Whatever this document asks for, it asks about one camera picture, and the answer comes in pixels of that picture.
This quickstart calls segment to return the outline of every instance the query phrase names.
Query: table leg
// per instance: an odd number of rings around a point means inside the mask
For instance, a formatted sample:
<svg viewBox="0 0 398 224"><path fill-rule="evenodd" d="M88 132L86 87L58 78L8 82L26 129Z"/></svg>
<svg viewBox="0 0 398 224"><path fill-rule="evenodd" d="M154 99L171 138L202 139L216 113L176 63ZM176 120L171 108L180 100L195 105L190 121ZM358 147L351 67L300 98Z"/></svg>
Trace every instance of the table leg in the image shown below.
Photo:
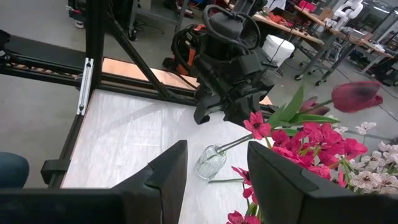
<svg viewBox="0 0 398 224"><path fill-rule="evenodd" d="M294 79L301 80L303 78L304 74L309 72L311 70L311 68L313 67L313 65L315 65L319 61L319 59L322 57L322 55L325 53L325 51L330 48L330 46L332 45L333 41L335 41L335 39L336 39L336 37L334 35L329 36L327 38L324 46L322 46L322 49L319 50L317 52L317 54L311 59L310 63L308 63L305 66L305 68L303 69L301 74L294 76Z"/></svg>
<svg viewBox="0 0 398 224"><path fill-rule="evenodd" d="M138 1L132 2L131 7L131 15L130 15L130 23L129 23L129 40L135 41L136 40L136 31L134 30L134 22L136 21L136 13L138 9Z"/></svg>
<svg viewBox="0 0 398 224"><path fill-rule="evenodd" d="M350 44L348 48L341 54L340 58L331 66L331 71L327 71L321 80L316 82L316 86L321 85L326 82L326 79L337 69L337 67L343 62L343 60L348 57L348 55L354 50L355 44Z"/></svg>
<svg viewBox="0 0 398 224"><path fill-rule="evenodd" d="M371 68L375 63L379 63L383 58L384 58L383 55L379 55L376 59L374 59L371 63L369 63L368 66L366 66L364 69L362 69L359 73L365 74L369 70L369 68Z"/></svg>

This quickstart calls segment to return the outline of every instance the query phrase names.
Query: green leaf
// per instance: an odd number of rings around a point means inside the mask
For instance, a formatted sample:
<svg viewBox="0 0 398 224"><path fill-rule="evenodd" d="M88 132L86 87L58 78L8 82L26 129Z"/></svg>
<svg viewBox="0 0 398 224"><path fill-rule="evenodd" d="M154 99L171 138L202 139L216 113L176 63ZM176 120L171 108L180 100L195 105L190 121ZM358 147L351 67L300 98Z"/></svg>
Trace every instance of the green leaf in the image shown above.
<svg viewBox="0 0 398 224"><path fill-rule="evenodd" d="M278 108L275 113L268 118L267 123L269 123L273 128L278 127L279 121L280 121L280 116L284 112L285 105L282 105L280 108Z"/></svg>
<svg viewBox="0 0 398 224"><path fill-rule="evenodd" d="M290 124L302 124L303 122L316 122L316 123L339 123L340 121L329 118L326 116L314 114L296 114L290 121Z"/></svg>
<svg viewBox="0 0 398 224"><path fill-rule="evenodd" d="M298 133L297 129L292 129L292 128L282 128L286 132L288 136L294 136L295 134Z"/></svg>
<svg viewBox="0 0 398 224"><path fill-rule="evenodd" d="M296 94L293 96L290 103L286 106L286 109L280 116L281 121L290 121L294 115L299 111L304 101L304 84L300 86Z"/></svg>

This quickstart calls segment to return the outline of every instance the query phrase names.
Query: white flower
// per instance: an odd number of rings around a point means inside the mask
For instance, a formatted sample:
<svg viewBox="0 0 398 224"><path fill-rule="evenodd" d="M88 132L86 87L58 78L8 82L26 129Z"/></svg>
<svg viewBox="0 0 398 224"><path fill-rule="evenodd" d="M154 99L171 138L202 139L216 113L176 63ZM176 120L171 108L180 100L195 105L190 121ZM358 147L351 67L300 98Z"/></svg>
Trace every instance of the white flower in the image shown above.
<svg viewBox="0 0 398 224"><path fill-rule="evenodd" d="M388 170L388 169L386 169L386 168L384 168L384 167L378 167L378 168L376 168L376 172L377 172L378 174L387 172L387 170Z"/></svg>
<svg viewBox="0 0 398 224"><path fill-rule="evenodd" d="M361 124L361 126L357 126L355 128L356 128L356 131L358 132L358 134L365 135L367 133L367 131L374 128L375 126L376 126L375 122L363 122Z"/></svg>
<svg viewBox="0 0 398 224"><path fill-rule="evenodd" d="M363 170L365 165L364 162L356 162L354 159L349 160L349 166L354 170Z"/></svg>
<svg viewBox="0 0 398 224"><path fill-rule="evenodd" d="M344 132L348 131L348 128L347 127L335 128L334 131L336 131L339 134L343 134Z"/></svg>
<svg viewBox="0 0 398 224"><path fill-rule="evenodd" d="M381 187L379 194L398 194L395 187Z"/></svg>
<svg viewBox="0 0 398 224"><path fill-rule="evenodd" d="M383 152L383 156L386 159L386 164L398 163L398 153Z"/></svg>
<svg viewBox="0 0 398 224"><path fill-rule="evenodd" d="M389 144L386 144L386 143L384 143L384 142L380 142L379 143L379 149L380 149L380 151L383 151L383 152L390 152L390 151L392 151L392 146L391 145L389 145Z"/></svg>
<svg viewBox="0 0 398 224"><path fill-rule="evenodd" d="M328 115L328 118L339 120L339 119L337 119L336 117L334 117L331 114ZM331 124L331 126L334 127L334 128L337 128L339 126L339 124L338 123L334 123L334 124Z"/></svg>
<svg viewBox="0 0 398 224"><path fill-rule="evenodd" d="M398 153L398 145L389 145L384 142L379 143L379 149L383 152Z"/></svg>
<svg viewBox="0 0 398 224"><path fill-rule="evenodd" d="M381 185L383 187L398 187L397 177L390 175L388 173L380 174Z"/></svg>
<svg viewBox="0 0 398 224"><path fill-rule="evenodd" d="M372 156L364 156L361 159L361 162L367 162L366 170L372 171L377 167L384 167L386 165L386 161L381 157L381 152L373 151Z"/></svg>
<svg viewBox="0 0 398 224"><path fill-rule="evenodd" d="M379 174L375 174L369 171L359 172L358 175L351 172L349 173L349 184L354 187L358 187L361 189L375 189L381 183L381 178Z"/></svg>

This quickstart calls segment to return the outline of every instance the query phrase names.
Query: metal bracket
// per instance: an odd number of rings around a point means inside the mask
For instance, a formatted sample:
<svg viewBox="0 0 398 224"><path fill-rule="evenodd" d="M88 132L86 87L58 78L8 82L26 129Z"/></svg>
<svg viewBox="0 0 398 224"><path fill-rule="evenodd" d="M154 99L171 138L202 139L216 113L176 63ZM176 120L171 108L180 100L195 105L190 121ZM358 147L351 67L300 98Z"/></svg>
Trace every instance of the metal bracket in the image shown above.
<svg viewBox="0 0 398 224"><path fill-rule="evenodd" d="M50 183L51 176L54 174L64 174L69 168L70 161L68 159L46 160L43 164L42 178L45 184Z"/></svg>
<svg viewBox="0 0 398 224"><path fill-rule="evenodd" d="M83 78L81 79L79 103L77 108L77 115L85 115L88 97L90 94L91 77L93 76L94 59L86 58L85 69L83 71Z"/></svg>

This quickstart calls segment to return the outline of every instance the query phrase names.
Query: white robot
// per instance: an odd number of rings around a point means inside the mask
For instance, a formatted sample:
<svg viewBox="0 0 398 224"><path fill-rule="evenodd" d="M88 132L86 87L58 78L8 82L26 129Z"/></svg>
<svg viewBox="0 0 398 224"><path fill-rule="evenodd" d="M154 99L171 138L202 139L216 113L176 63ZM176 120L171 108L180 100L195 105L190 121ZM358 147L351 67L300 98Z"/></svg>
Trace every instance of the white robot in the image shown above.
<svg viewBox="0 0 398 224"><path fill-rule="evenodd" d="M328 26L332 26L336 30L340 30L350 19L354 19L362 11L363 0L348 0L335 11L337 19L329 21Z"/></svg>

